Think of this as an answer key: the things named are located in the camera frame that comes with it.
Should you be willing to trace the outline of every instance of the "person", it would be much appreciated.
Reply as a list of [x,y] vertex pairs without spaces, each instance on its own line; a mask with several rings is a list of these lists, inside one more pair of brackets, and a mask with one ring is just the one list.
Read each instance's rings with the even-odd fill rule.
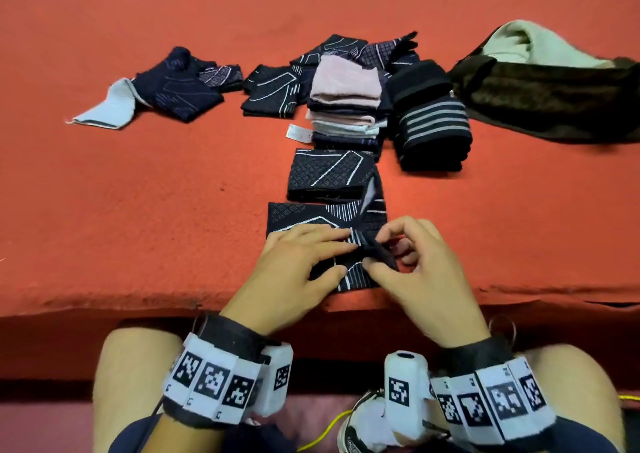
[[[308,279],[310,269],[319,260],[354,249],[354,244],[342,242],[349,232],[329,225],[297,225],[270,234],[253,273],[220,314],[262,335],[300,320],[345,275],[344,266],[336,265],[319,278]],[[365,269],[396,299],[427,338],[448,349],[490,336],[458,258],[432,223],[405,216],[384,225],[376,239],[393,244],[392,252],[405,265],[412,266],[413,271],[397,272],[371,258],[364,259]],[[220,451],[225,434],[222,431],[191,429],[167,415],[148,416],[161,396],[164,377],[181,347],[178,335],[160,329],[119,328],[108,335],[93,391],[94,453]],[[553,426],[554,451],[625,450],[616,390],[593,358],[566,344],[550,345],[525,355],[558,416]],[[369,400],[371,404],[375,400],[378,405],[380,402],[371,393],[363,399],[358,405]],[[447,423],[436,401],[428,403],[430,421],[445,431]],[[367,415],[358,413],[364,410],[364,406],[356,408],[345,423],[363,432],[364,448],[379,452],[394,441],[401,445],[411,443],[395,432],[390,432],[392,439],[386,444],[384,440],[377,443],[379,438],[366,438],[371,435],[362,423]],[[145,428],[148,438],[142,440]],[[344,425],[339,449],[348,450],[344,444]]]

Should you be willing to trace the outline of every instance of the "forearm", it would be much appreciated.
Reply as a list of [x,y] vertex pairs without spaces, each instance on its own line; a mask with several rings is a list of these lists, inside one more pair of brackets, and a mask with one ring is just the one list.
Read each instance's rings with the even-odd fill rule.
[[224,430],[194,429],[163,414],[142,453],[218,453]]

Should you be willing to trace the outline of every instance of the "person's right hand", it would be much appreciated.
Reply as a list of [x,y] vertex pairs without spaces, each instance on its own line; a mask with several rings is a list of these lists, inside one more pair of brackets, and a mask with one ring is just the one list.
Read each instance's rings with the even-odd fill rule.
[[422,332],[444,348],[489,338],[489,328],[458,258],[428,220],[405,216],[385,224],[376,239],[385,243],[404,235],[392,251],[415,265],[412,273],[392,270],[372,258],[362,261],[380,286],[402,305]]

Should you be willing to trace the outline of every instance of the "red fabric surface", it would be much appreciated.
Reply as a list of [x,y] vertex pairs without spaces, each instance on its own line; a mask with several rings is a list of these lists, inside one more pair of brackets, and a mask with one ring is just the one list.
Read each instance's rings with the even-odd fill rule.
[[[522,18],[599,56],[640,59],[640,0],[0,3],[5,317],[219,309],[250,273],[267,203],[284,201],[299,146],[284,137],[287,121],[243,118],[244,96],[232,93],[189,125],[150,112],[124,131],[64,124],[174,45],[248,74],[331,33],[382,41],[416,29],[421,57],[450,68]],[[403,174],[385,149],[389,217],[436,223],[482,304],[557,303],[573,320],[586,316],[581,300],[640,302],[640,145],[559,145],[476,122],[472,131],[463,172],[448,178]],[[365,290],[324,309],[388,306]]]

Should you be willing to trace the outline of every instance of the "shoe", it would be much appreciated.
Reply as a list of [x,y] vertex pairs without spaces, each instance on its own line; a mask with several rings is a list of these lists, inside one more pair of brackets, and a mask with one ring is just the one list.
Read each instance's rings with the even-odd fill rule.
[[338,451],[340,451],[340,453],[380,453],[387,448],[387,445],[375,445],[373,449],[368,448],[361,439],[358,438],[358,433],[352,426],[352,424],[356,422],[358,408],[361,405],[384,396],[385,393],[382,389],[368,391],[356,402],[350,416],[342,423],[338,431]]

